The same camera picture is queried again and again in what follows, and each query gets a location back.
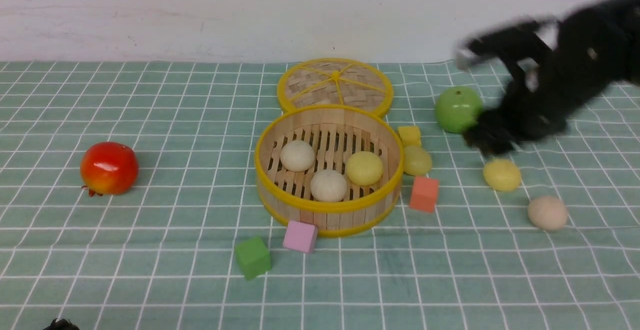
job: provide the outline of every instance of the yellow rim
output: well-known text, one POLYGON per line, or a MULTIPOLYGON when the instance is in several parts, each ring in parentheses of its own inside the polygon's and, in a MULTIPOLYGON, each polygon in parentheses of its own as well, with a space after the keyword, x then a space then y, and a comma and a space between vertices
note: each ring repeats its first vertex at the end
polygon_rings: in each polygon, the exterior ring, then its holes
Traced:
POLYGON ((345 105, 338 104, 320 104, 320 105, 310 105, 301 107, 300 109, 295 109, 294 111, 287 112, 275 121, 270 123, 267 128, 262 132, 260 138, 258 139, 258 143, 253 152, 253 163, 255 165, 255 172, 258 177, 258 181, 261 182, 266 190, 269 193, 272 193, 275 198, 283 201, 284 203, 291 205, 292 207, 306 210, 309 212, 319 213, 319 214, 336 214, 336 213, 346 213, 353 212, 354 209, 363 209, 366 207, 370 207, 374 205, 378 201, 382 200, 388 194, 393 192, 396 188, 398 182, 402 180, 403 169, 405 168, 405 152, 403 150, 402 142, 400 141, 400 137, 398 134, 388 125, 388 123, 381 120, 381 118, 372 116, 369 112, 364 111, 362 109, 358 109, 357 107, 350 107, 345 105), (276 184, 274 184, 269 177, 267 177, 267 173, 265 169, 263 169, 262 164, 260 164, 259 158, 259 150, 262 147, 263 141, 265 140, 265 136, 271 131, 273 127, 279 122, 285 120, 286 118, 293 116, 299 112, 310 111, 313 109, 341 109, 345 111, 357 112, 359 114, 363 114, 365 116, 369 116, 373 120, 377 121, 382 125, 388 132, 393 136, 393 140, 395 141, 397 147, 400 149, 400 161, 398 162, 398 168, 395 173, 391 176, 389 181, 386 184, 382 185, 378 191, 373 191, 368 195, 365 195, 357 200, 349 200, 349 201, 341 201, 341 202, 320 202, 313 200, 306 200, 305 198, 299 198, 297 196, 291 195, 290 193, 286 193, 282 189, 280 189, 276 184))
MULTIPOLYGON (((287 226, 289 224, 290 220, 287 218, 284 218, 283 216, 280 216, 280 214, 274 211, 274 209, 272 209, 272 207, 270 207, 267 204, 267 202, 265 201, 265 198, 263 198, 263 194, 260 193, 260 191, 258 191, 258 197, 260 197, 260 200, 264 204, 264 208, 275 219, 275 221, 280 223, 282 226, 287 226)), ((350 237, 356 234, 360 234, 362 232, 366 232, 366 230, 373 228, 375 225, 378 225, 379 223, 382 223, 382 221, 385 220, 389 216, 389 214, 391 214, 393 209, 395 209, 397 202, 398 202, 398 197, 395 197, 393 200, 393 204, 391 204, 391 206, 387 207, 387 209, 384 210, 384 212, 380 214, 377 218, 373 219, 368 223, 365 223, 364 225, 360 225, 357 227, 350 227, 349 229, 343 229, 343 230, 318 230, 318 237, 343 238, 343 237, 350 237)))
MULTIPOLYGON (((352 60, 352 59, 320 58, 320 59, 312 59, 312 60, 309 60, 309 61, 298 63, 297 65, 295 65, 295 66, 291 67, 289 70, 287 70, 284 74, 282 74, 282 77, 280 77, 280 79, 278 81, 278 87, 276 89, 276 93, 278 95, 278 102, 280 104, 280 107, 282 108, 282 111, 285 112, 285 113, 293 112, 293 111, 298 110, 298 107, 296 107, 293 104, 293 102, 291 102, 291 99, 287 98, 287 96, 286 96, 286 88, 287 88, 287 80, 289 79, 289 77, 293 73, 295 73, 296 71, 301 70, 303 68, 305 70, 313 71, 314 73, 325 75, 325 76, 329 77, 329 79, 321 81, 321 82, 318 82, 317 84, 314 84, 313 86, 310 86, 309 88, 306 88, 303 91, 300 91, 300 93, 298 93, 294 97, 294 99, 297 98, 298 96, 304 94, 304 93, 307 93, 308 91, 312 90, 313 88, 326 83, 326 82, 340 80, 340 81, 343 81, 343 82, 349 82, 349 83, 352 83, 352 84, 357 84, 359 86, 367 87, 369 89, 380 91, 381 93, 384 93, 384 100, 382 100, 380 105, 378 105, 375 109, 373 109, 373 111, 370 112, 374 116, 377 116, 378 118, 384 118, 384 116, 387 115, 387 113, 391 109, 391 104, 392 104, 393 99, 394 99, 394 87, 391 84, 391 80, 389 80, 389 78, 386 75, 384 75, 384 73, 382 73, 382 71, 378 70, 374 66, 369 65, 368 63, 364 63, 364 62, 360 62, 360 61, 356 61, 356 60, 352 60), (348 63, 349 65, 347 65, 345 68, 343 68, 341 71, 339 71, 337 73, 338 77, 334 78, 334 76, 332 74, 328 74, 328 73, 325 73, 323 71, 315 70, 313 68, 308 68, 307 67, 310 64, 314 64, 316 62, 345 62, 345 63, 348 63), (374 87, 374 86, 370 86, 368 84, 359 83, 358 81, 354 81, 352 79, 343 79, 342 77, 339 77, 345 70, 349 69, 350 67, 352 67, 354 65, 362 66, 362 68, 365 68, 366 70, 369 70, 371 73, 374 73, 375 75, 377 75, 377 77, 380 78, 380 80, 382 80, 382 84, 384 84, 384 88, 377 88, 377 87, 374 87)), ((343 100, 343 97, 342 97, 342 95, 340 93, 339 86, 338 86, 338 95, 340 97, 340 105, 343 105, 344 104, 344 100, 343 100)))

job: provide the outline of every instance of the white wall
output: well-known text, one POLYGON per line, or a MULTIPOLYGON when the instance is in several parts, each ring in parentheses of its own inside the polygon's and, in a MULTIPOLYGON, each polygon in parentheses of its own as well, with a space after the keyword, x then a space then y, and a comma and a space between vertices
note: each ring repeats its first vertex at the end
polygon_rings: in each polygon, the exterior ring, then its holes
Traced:
POLYGON ((434 62, 471 32, 587 1, 0 0, 0 59, 434 62))

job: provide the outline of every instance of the green checkered tablecloth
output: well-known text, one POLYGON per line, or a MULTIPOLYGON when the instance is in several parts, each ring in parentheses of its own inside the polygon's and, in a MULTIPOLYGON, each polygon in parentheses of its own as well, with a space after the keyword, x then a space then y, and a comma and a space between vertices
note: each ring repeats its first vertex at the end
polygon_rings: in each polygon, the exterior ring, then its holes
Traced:
POLYGON ((640 90, 612 86, 568 136, 514 154, 523 186, 494 193, 434 100, 465 85, 496 103, 506 71, 376 64, 386 120, 422 131, 436 213, 407 207, 407 177, 383 223, 303 255, 282 248, 252 159, 290 65, 0 63, 0 328, 640 329, 640 90), (106 140, 134 148, 139 180, 89 198, 80 159, 106 140), (562 231, 527 219, 546 194, 569 208, 562 231), (256 235, 273 269, 247 282, 233 246, 256 235))

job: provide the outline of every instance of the orange block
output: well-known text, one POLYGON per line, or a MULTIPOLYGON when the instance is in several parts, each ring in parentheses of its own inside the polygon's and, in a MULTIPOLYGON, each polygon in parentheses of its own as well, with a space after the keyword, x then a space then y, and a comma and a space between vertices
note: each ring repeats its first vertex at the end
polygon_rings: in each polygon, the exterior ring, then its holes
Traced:
POLYGON ((414 177, 409 207, 414 210, 433 213, 438 201, 439 184, 438 179, 431 177, 414 177))

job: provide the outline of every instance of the pink block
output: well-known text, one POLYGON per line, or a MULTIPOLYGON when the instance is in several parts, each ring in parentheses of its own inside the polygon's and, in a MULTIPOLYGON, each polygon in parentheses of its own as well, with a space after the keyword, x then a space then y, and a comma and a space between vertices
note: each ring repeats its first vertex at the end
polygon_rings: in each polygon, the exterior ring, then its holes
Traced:
POLYGON ((311 254, 314 252, 317 236, 317 227, 309 223, 290 220, 288 221, 288 226, 286 226, 282 246, 285 249, 311 254))

